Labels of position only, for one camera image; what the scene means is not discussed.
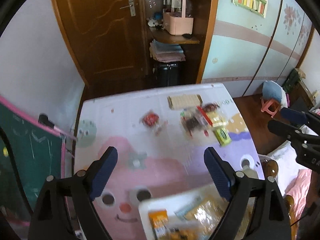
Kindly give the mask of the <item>small red candy packet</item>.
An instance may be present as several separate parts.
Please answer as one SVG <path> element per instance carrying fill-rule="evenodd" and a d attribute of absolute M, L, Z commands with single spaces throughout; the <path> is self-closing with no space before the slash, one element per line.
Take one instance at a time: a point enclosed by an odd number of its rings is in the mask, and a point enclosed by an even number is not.
<path fill-rule="evenodd" d="M 155 113 L 153 110 L 145 113 L 140 121 L 144 127 L 146 127 L 149 131 L 151 131 L 155 136 L 159 136 L 163 129 L 168 125 L 167 120 L 162 120 L 160 116 Z"/>

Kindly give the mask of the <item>blue white plush pillow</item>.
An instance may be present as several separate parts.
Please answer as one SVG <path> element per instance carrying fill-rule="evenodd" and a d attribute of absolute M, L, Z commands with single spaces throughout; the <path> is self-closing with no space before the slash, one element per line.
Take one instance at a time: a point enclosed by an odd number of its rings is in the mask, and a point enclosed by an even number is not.
<path fill-rule="evenodd" d="M 263 99 L 274 99 L 280 103 L 281 108 L 288 107 L 287 96 L 283 88 L 274 81 L 264 81 L 262 88 Z"/>

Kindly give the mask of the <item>beige wafer packet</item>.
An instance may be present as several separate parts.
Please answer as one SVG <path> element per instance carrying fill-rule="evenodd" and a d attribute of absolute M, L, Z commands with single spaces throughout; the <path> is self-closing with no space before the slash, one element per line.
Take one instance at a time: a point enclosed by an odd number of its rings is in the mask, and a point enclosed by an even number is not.
<path fill-rule="evenodd" d="M 167 97 L 170 109 L 178 110 L 201 106 L 203 101 L 199 94 L 183 94 Z"/>

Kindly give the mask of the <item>yellow biscuit clear bag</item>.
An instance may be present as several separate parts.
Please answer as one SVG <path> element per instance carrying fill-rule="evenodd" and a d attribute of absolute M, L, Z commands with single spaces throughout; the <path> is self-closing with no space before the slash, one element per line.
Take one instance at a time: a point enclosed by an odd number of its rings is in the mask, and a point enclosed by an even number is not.
<path fill-rule="evenodd" d="M 171 227 L 167 228 L 167 236 L 170 240 L 196 240 L 198 233 L 195 229 Z"/>

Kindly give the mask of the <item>pink plastic stool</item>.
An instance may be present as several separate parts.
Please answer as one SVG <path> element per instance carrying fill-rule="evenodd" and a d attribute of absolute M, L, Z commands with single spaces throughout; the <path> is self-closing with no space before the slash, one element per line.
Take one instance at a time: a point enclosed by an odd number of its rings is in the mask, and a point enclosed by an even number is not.
<path fill-rule="evenodd" d="M 271 118 L 274 118 L 274 116 L 280 111 L 281 104 L 275 100 L 275 99 L 269 99 L 265 100 L 263 97 L 261 97 L 261 112 L 267 113 L 270 115 Z"/>

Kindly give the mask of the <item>white plastic tray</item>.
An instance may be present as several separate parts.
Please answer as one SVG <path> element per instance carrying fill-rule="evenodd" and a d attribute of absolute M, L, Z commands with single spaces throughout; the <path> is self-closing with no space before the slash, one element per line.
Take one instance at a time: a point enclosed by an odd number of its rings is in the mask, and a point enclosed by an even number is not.
<path fill-rule="evenodd" d="M 147 200 L 138 209 L 147 239 L 208 239 L 228 204 L 212 183 Z"/>

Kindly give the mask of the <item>dark brown snack bag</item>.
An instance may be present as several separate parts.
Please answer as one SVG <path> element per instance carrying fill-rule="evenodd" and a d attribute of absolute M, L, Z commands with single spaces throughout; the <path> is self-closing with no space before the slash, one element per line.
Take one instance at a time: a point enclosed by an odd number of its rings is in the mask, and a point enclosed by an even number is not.
<path fill-rule="evenodd" d="M 201 106 L 189 107 L 181 112 L 181 123 L 187 135 L 193 136 L 196 132 L 210 131 L 213 123 Z"/>

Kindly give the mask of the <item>yellow puff snack bag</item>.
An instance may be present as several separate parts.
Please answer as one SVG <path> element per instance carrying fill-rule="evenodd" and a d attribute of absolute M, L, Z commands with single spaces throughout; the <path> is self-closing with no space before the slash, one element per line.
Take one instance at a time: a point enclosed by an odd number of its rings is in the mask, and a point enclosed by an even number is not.
<path fill-rule="evenodd" d="M 228 125 L 228 119 L 217 103 L 208 103 L 202 109 L 212 122 L 211 126 L 213 129 L 219 129 Z"/>

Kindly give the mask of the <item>orange oats bar packet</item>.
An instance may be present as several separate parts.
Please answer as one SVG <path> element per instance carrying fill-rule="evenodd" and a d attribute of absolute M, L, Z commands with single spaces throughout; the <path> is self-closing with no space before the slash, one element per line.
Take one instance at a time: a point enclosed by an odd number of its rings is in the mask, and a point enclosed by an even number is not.
<path fill-rule="evenodd" d="M 169 221 L 167 211 L 151 211 L 148 213 L 148 217 L 156 239 L 167 239 L 166 224 Z"/>

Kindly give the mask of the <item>white bed pillow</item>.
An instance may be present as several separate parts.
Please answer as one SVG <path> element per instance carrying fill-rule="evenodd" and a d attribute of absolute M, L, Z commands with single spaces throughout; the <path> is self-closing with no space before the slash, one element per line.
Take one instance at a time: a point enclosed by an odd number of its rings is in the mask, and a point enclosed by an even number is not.
<path fill-rule="evenodd" d="M 268 155 L 259 154 L 260 161 L 274 160 L 278 165 L 276 182 L 281 194 L 284 196 L 293 186 L 298 172 L 302 167 L 296 162 L 296 152 L 289 141 L 285 141 Z"/>

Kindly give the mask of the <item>large yellow cake packet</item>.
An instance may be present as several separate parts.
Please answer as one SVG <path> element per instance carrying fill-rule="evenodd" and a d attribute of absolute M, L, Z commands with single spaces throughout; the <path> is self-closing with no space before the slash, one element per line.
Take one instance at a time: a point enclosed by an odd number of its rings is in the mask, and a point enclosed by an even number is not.
<path fill-rule="evenodd" d="M 224 198 L 215 198 L 211 195 L 196 197 L 190 203 L 175 211 L 180 220 L 198 221 L 205 235 L 212 233 L 219 224 L 228 206 Z"/>

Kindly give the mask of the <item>folded towels stack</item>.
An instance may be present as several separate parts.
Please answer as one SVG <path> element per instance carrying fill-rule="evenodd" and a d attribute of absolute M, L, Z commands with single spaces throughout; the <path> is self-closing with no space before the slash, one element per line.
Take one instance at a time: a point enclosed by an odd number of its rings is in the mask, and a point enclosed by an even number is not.
<path fill-rule="evenodd" d="M 150 57 L 158 62 L 171 63 L 185 61 L 185 54 L 179 44 L 161 43 L 156 40 L 150 42 Z"/>

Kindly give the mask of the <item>pink blanket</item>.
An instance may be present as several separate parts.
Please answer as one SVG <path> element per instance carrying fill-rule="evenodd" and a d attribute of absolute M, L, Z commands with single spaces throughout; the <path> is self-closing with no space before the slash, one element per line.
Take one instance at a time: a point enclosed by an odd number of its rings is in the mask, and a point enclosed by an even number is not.
<path fill-rule="evenodd" d="M 291 196 L 294 200 L 294 220 L 301 217 L 306 205 L 306 197 L 310 187 L 311 174 L 312 171 L 310 169 L 299 170 L 296 179 L 291 181 L 290 185 L 285 190 L 286 195 Z"/>

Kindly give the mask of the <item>wooden shelf cabinet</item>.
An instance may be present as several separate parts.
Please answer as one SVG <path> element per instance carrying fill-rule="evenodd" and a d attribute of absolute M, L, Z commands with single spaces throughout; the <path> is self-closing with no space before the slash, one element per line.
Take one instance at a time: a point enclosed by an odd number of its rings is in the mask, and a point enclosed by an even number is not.
<path fill-rule="evenodd" d="M 200 83 L 218 0 L 142 0 L 150 70 L 158 87 Z"/>

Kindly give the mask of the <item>brown wooden bedpost knob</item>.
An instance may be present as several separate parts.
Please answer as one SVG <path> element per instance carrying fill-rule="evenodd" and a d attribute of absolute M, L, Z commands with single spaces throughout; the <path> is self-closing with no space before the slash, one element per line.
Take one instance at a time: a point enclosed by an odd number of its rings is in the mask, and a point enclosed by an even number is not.
<path fill-rule="evenodd" d="M 263 172 L 266 177 L 273 177 L 276 178 L 278 175 L 278 164 L 275 160 L 266 160 L 263 163 Z"/>

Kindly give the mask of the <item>brown wooden door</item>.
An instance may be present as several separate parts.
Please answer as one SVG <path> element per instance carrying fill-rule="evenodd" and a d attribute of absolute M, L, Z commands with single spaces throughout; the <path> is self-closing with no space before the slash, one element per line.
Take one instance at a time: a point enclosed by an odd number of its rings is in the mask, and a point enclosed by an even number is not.
<path fill-rule="evenodd" d="M 152 87 L 144 0 L 52 0 L 85 96 Z"/>

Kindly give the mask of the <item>small green snack packet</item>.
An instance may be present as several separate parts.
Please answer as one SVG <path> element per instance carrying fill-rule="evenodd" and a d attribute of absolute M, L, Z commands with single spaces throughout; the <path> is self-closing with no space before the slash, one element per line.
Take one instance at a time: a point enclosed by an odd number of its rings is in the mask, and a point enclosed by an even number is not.
<path fill-rule="evenodd" d="M 232 142 L 231 137 L 229 136 L 227 129 L 224 127 L 218 128 L 214 131 L 214 134 L 220 144 L 220 146 L 226 146 Z"/>

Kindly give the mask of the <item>pink storage basket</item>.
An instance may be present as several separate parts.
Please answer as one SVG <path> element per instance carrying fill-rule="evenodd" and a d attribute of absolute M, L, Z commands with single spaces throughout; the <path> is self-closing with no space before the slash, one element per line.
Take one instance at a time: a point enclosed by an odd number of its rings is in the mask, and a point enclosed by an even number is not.
<path fill-rule="evenodd" d="M 193 33 L 194 18 L 187 14 L 187 1 L 181 0 L 180 12 L 175 11 L 174 3 L 171 0 L 171 11 L 163 13 L 164 29 L 174 36 Z"/>

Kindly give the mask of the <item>cartoon printed tablecloth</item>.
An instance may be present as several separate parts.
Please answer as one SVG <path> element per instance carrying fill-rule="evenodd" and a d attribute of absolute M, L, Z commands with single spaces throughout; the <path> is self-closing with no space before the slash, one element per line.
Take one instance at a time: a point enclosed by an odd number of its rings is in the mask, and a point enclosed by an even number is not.
<path fill-rule="evenodd" d="M 180 110 L 167 97 L 199 94 L 204 104 L 217 103 L 228 119 L 232 142 L 220 146 L 212 131 L 187 135 Z M 155 136 L 139 121 L 153 110 L 168 125 Z M 264 178 L 249 130 L 221 83 L 176 86 L 108 96 L 84 102 L 78 126 L 74 169 L 85 170 L 113 146 L 118 161 L 94 207 L 113 239 L 144 239 L 138 207 L 150 198 L 189 191 L 212 182 L 204 164 L 208 147 L 235 170 L 245 164 Z"/>

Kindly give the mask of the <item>green chalkboard pink frame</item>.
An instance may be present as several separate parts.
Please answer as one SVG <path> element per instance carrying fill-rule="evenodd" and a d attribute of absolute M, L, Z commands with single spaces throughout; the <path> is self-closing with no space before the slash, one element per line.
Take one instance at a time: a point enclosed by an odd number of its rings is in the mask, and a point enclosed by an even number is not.
<path fill-rule="evenodd" d="M 9 222 L 27 226 L 45 179 L 65 175 L 64 135 L 1 98 L 1 211 Z"/>

